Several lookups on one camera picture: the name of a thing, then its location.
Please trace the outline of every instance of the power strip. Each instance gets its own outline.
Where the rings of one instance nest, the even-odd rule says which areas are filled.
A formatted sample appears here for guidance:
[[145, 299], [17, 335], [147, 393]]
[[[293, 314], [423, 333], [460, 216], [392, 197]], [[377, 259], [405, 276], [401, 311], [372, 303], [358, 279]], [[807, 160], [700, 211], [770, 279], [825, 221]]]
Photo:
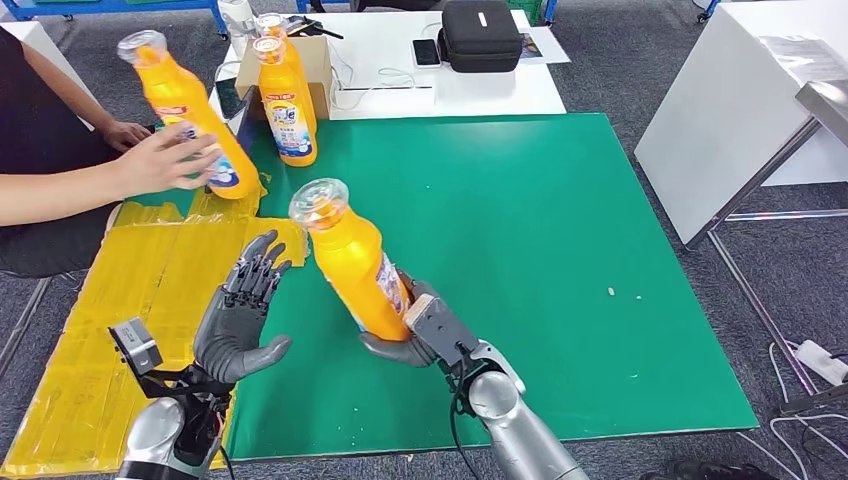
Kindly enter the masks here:
[[830, 358], [830, 352], [812, 340], [799, 345], [795, 357], [833, 386], [842, 385], [848, 377], [848, 365], [838, 358]]

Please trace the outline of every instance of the orange bottle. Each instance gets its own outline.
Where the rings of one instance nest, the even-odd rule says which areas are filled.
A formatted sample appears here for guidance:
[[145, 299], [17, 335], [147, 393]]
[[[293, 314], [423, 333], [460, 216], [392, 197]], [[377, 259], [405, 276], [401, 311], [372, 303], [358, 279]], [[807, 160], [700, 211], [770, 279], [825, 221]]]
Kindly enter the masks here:
[[234, 200], [259, 188], [256, 167], [209, 106], [206, 88], [200, 80], [177, 65], [168, 53], [164, 35], [154, 30], [129, 35], [118, 43], [118, 56], [135, 68], [145, 98], [165, 125], [186, 120], [193, 127], [186, 134], [188, 138], [203, 133], [218, 138], [218, 143], [209, 147], [223, 152], [215, 161], [215, 173], [209, 179], [213, 192]]
[[350, 208], [347, 186], [333, 178], [307, 183], [292, 197], [289, 216], [309, 230], [318, 268], [359, 328], [384, 340], [409, 338], [409, 294], [380, 232]]
[[292, 167], [311, 165], [318, 145], [306, 116], [312, 109], [306, 82], [284, 61], [289, 52], [279, 38], [261, 37], [253, 50], [259, 56], [259, 92], [280, 158]]
[[263, 13], [256, 17], [256, 31], [259, 32], [260, 36], [277, 37], [283, 41], [283, 45], [286, 47], [286, 55], [283, 61], [289, 65], [289, 68], [304, 83], [301, 90], [303, 90], [304, 96], [308, 98], [308, 101], [304, 102], [304, 115], [306, 115], [306, 123], [309, 125], [309, 133], [312, 134], [312, 138], [315, 138], [315, 132], [318, 131], [318, 122], [315, 119], [315, 106], [312, 103], [312, 94], [309, 92], [306, 75], [303, 73], [303, 63], [300, 61], [300, 53], [286, 33], [288, 24], [288, 20], [279, 13]]

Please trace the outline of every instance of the white desk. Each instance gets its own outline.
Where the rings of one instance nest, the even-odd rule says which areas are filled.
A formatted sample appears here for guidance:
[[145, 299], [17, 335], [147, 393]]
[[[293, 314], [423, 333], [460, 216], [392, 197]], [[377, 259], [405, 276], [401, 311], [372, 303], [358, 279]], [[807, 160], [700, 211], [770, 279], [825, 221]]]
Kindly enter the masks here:
[[[530, 28], [523, 11], [513, 10], [512, 14], [519, 30]], [[547, 65], [519, 64], [508, 74], [461, 74], [446, 66], [416, 69], [412, 40], [435, 38], [441, 12], [326, 13], [309, 18], [345, 37], [327, 39], [331, 63], [342, 81], [348, 81], [351, 68], [355, 72], [347, 87], [367, 89], [379, 87], [381, 80], [397, 80], [381, 77], [381, 68], [409, 72], [416, 85], [433, 87], [372, 90], [364, 96], [361, 90], [339, 92], [338, 106], [330, 111], [332, 120], [565, 113]], [[225, 62], [232, 60], [237, 58], [231, 47]], [[235, 76], [237, 68], [224, 67], [219, 80]], [[217, 93], [213, 92], [212, 98], [214, 106]], [[359, 104], [350, 108], [357, 101]]]
[[[689, 242], [807, 117], [800, 85], [760, 36], [812, 34], [848, 58], [843, 0], [721, 4], [654, 115], [636, 157]], [[822, 129], [766, 185], [848, 180], [848, 149]]]

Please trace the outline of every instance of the yellow tape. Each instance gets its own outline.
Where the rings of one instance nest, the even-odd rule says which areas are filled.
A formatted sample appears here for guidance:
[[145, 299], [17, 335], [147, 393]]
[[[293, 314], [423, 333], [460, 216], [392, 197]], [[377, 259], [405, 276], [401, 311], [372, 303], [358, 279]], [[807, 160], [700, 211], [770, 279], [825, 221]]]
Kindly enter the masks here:
[[[279, 261], [303, 265], [305, 233], [291, 220], [255, 218], [258, 199], [228, 202], [198, 192], [185, 220], [170, 204], [124, 205], [0, 475], [33, 478], [120, 466], [129, 427], [149, 400], [120, 363], [106, 327], [139, 316], [165, 359], [160, 368], [179, 370], [193, 361], [191, 343], [203, 311], [247, 242], [275, 228], [287, 244]], [[216, 457], [213, 467], [221, 466]]]

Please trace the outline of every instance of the person's arm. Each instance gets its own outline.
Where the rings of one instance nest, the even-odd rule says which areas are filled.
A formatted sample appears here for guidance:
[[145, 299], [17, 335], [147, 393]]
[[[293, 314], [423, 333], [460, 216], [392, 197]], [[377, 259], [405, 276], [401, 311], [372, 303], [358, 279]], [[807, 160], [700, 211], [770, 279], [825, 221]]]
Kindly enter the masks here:
[[[177, 143], [188, 127], [185, 122], [170, 125], [117, 160], [95, 167], [52, 175], [0, 175], [0, 226], [56, 220], [133, 195], [205, 185], [221, 151], [208, 150], [215, 143], [212, 135]], [[195, 178], [186, 177], [198, 172]]]
[[21, 46], [23, 47], [24, 58], [27, 63], [44, 80], [44, 83], [78, 117], [90, 123], [95, 130], [100, 132], [106, 142], [112, 147], [125, 152], [129, 147], [150, 136], [150, 132], [141, 125], [115, 120], [109, 112], [95, 102], [90, 95], [65, 75], [53, 62], [29, 45], [21, 43]]

